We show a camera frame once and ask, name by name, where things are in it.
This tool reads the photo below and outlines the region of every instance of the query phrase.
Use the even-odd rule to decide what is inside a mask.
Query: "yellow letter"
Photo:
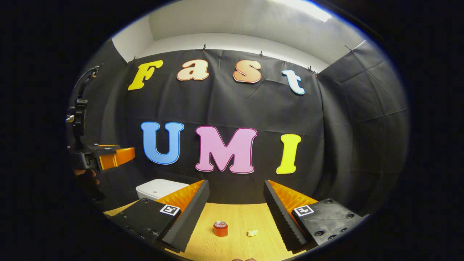
[[[282,153],[282,162],[280,167],[277,168],[277,174],[290,174],[295,172],[295,156],[296,147],[300,143],[301,138],[295,134],[285,134],[280,137],[280,140],[284,143],[284,152]]]
[[[139,70],[135,75],[134,81],[132,81],[132,84],[129,85],[128,90],[131,91],[142,88],[144,85],[143,78],[145,77],[145,80],[147,81],[153,75],[153,72],[155,71],[153,66],[160,68],[162,65],[163,60],[139,65]]]
[[[201,81],[206,79],[206,77],[209,75],[209,73],[206,72],[208,69],[208,62],[205,60],[188,61],[182,64],[182,68],[185,69],[182,69],[177,73],[177,79],[180,81],[188,81],[191,79],[194,79],[195,81]]]
[[[235,65],[233,78],[238,82],[256,83],[261,79],[261,64],[257,61],[241,60]]]

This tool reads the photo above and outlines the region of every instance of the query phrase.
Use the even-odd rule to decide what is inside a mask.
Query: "blue letter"
[[[292,70],[285,70],[282,71],[282,73],[287,75],[287,79],[289,81],[291,90],[296,94],[303,95],[304,89],[298,85],[298,81],[301,81],[301,78],[298,75],[296,75],[295,72]]]
[[[140,125],[143,131],[143,150],[147,157],[158,164],[168,165],[173,164],[179,158],[179,136],[184,129],[184,124],[170,122],[164,125],[164,128],[169,132],[169,152],[161,154],[156,149],[156,131],[160,125],[156,122],[144,122]]]

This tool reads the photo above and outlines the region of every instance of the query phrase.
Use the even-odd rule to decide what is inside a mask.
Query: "black fabric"
[[[143,88],[127,90],[140,64],[160,59],[163,66],[144,81]],[[193,59],[208,61],[209,76],[202,81],[179,81],[176,74],[181,65]],[[243,59],[261,64],[259,82],[239,83],[233,79],[235,64]],[[293,70],[301,77],[304,95],[292,92],[282,70]],[[105,88],[110,91],[104,95],[87,93],[89,104],[92,100],[104,104],[104,113],[88,115],[102,123],[95,125],[101,130],[89,127],[88,132],[95,131],[89,134],[94,140],[86,140],[135,147],[136,157],[99,177],[101,190],[107,196],[101,204],[104,210],[136,200],[135,187],[156,178],[188,184],[207,179],[208,202],[264,203],[263,182],[270,179],[315,199],[334,198],[364,215],[386,197],[404,162],[406,99],[393,67],[367,43],[330,65],[317,78],[301,66],[278,59],[206,49],[136,59],[113,70]],[[174,164],[156,164],[145,156],[140,125],[146,121],[161,126],[157,131],[160,153],[168,152],[164,124],[184,124],[180,157]],[[255,171],[231,173],[232,160],[223,172],[217,166],[212,172],[196,170],[200,138],[195,129],[202,125],[216,127],[226,144],[237,128],[256,129],[258,135],[252,148]],[[278,175],[283,134],[297,134],[302,140],[296,153],[296,172]]]

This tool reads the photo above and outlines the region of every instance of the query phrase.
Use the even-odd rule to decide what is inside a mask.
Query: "ceiling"
[[[366,38],[332,14],[327,22],[276,0],[181,0],[149,14],[154,40],[193,33],[268,39],[332,64]]]

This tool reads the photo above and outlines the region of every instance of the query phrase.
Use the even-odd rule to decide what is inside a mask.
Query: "white wall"
[[[122,29],[113,36],[112,40],[116,50],[126,62],[132,61],[134,56],[141,57],[142,53],[153,43],[148,15]]]
[[[263,56],[287,61],[304,68],[311,66],[311,69],[316,72],[320,72],[328,66],[327,63],[320,59],[293,47],[271,40],[233,33],[196,33],[169,37],[157,41],[152,40],[152,43],[138,57],[163,52],[202,49],[204,44],[206,44],[207,49],[233,50],[256,54],[263,51]]]

